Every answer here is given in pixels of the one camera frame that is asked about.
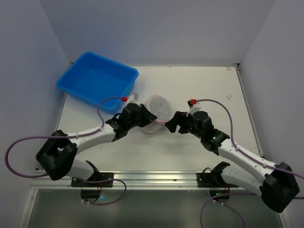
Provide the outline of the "white mesh laundry bag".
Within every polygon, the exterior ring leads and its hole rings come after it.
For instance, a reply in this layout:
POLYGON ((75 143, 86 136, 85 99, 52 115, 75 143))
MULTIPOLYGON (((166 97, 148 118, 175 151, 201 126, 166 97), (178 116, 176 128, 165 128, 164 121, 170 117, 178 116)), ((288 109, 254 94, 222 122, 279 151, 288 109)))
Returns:
POLYGON ((144 105, 150 113, 157 116, 156 120, 142 128, 147 134, 159 132, 174 116, 170 102, 160 95, 151 96, 144 105))

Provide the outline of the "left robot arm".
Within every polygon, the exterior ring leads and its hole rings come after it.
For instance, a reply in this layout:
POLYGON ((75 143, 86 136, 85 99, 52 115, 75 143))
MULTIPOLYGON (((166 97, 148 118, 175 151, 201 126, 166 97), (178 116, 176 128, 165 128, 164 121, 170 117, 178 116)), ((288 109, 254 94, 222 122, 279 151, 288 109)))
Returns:
POLYGON ((100 171, 90 161, 80 161, 76 155, 103 143, 112 143, 135 127, 145 127, 155 121, 143 104, 129 103, 120 113, 101 126, 79 133, 53 132, 36 155, 36 160, 53 181, 65 176, 97 185, 102 183, 100 171))

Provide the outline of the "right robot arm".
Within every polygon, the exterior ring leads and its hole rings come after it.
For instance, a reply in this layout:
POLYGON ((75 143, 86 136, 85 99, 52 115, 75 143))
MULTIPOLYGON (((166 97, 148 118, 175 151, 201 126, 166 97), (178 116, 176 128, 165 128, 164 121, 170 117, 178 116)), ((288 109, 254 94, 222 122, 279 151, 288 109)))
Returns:
POLYGON ((179 126, 179 133, 196 136, 206 150, 235 163, 235 170, 228 165, 221 171, 223 181, 255 193, 275 212, 283 212, 300 192, 288 164, 275 164, 233 143, 230 136, 214 128, 204 111, 193 114, 177 111, 165 126, 172 133, 179 126))

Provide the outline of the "blue plastic bin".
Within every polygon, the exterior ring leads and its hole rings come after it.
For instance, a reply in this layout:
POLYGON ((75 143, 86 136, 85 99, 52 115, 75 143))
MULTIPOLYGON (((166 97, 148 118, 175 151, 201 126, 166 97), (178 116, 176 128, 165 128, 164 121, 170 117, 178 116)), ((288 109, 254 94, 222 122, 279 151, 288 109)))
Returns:
POLYGON ((116 114, 123 102, 118 97, 128 97, 139 75, 137 69, 103 57, 85 52, 57 80, 56 86, 74 98, 97 107, 106 98, 109 101, 100 110, 116 114))

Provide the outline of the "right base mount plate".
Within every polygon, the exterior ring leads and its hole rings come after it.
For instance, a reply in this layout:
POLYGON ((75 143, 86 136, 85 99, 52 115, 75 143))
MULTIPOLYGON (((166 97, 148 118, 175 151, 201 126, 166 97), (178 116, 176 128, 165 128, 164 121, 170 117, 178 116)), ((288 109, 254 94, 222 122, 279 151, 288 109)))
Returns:
POLYGON ((196 181, 198 188, 214 188, 216 186, 209 167, 196 173, 196 181))

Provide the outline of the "base mount plate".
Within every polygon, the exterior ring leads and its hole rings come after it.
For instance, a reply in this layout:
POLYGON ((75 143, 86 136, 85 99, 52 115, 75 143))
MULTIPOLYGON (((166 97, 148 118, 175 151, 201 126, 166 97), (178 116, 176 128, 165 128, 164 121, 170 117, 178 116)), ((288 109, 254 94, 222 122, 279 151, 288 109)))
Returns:
MULTIPOLYGON (((96 181, 109 180, 109 179, 113 179, 113 178, 114 178, 114 174, 112 172, 100 172, 100 173, 94 174, 88 180, 96 182, 96 181)), ((103 183, 86 183, 86 182, 80 181, 76 178, 73 178, 71 181, 71 186, 80 187, 80 188, 89 188, 89 187, 111 188, 113 186, 113 181, 107 181, 107 182, 103 182, 103 183)))
POLYGON ((216 186, 209 167, 196 173, 196 181, 198 188, 214 188, 216 186))

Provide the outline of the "aluminium rail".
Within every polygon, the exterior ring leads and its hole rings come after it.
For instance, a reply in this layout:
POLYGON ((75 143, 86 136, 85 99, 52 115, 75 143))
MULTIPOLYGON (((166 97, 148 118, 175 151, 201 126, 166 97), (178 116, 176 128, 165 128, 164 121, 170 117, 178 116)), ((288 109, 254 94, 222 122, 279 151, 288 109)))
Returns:
POLYGON ((215 185, 208 178, 205 181, 198 171, 117 171, 102 172, 102 177, 110 180, 103 184, 87 184, 76 178, 63 177, 52 181, 49 177, 34 179, 31 184, 33 189, 80 189, 80 190, 123 190, 124 184, 116 181, 122 180, 128 190, 224 190, 237 188, 232 183, 215 185))

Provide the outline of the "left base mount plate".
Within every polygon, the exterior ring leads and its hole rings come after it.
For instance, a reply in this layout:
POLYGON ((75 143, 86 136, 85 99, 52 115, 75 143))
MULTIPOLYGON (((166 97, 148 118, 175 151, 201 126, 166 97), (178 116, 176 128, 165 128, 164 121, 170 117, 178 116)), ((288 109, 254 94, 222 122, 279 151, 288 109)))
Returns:
MULTIPOLYGON (((109 179, 113 179, 113 178, 114 178, 114 174, 112 172, 100 172, 100 173, 94 174, 88 180, 96 182, 96 181, 109 180, 109 179)), ((89 187, 111 188, 113 186, 113 181, 107 181, 107 182, 103 182, 103 183, 86 183, 86 182, 80 181, 76 178, 73 178, 71 181, 71 186, 80 187, 80 188, 89 188, 89 187)))

